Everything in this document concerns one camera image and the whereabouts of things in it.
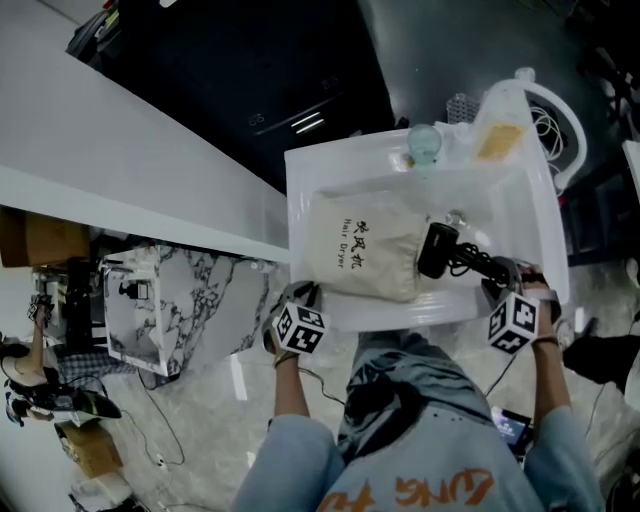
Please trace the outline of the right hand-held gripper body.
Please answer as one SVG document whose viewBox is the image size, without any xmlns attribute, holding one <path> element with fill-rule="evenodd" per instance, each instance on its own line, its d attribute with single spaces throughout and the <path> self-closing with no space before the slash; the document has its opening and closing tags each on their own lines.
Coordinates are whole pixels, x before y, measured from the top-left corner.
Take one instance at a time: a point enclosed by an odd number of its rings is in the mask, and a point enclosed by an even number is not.
<svg viewBox="0 0 640 512">
<path fill-rule="evenodd" d="M 557 293 L 552 288 L 512 291 L 504 287 L 502 301 L 492 306 L 487 340 L 490 346 L 514 355 L 530 342 L 550 336 L 561 315 Z"/>
</svg>

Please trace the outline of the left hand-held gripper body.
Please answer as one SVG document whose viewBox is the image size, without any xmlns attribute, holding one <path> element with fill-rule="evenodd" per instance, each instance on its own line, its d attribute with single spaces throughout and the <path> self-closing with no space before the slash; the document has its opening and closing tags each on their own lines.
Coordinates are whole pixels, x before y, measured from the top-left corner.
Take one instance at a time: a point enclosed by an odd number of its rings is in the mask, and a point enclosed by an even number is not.
<svg viewBox="0 0 640 512">
<path fill-rule="evenodd" d="M 282 294 L 262 326 L 263 348 L 296 355 L 312 354 L 326 334 L 326 315 L 305 306 L 304 297 Z"/>
</svg>

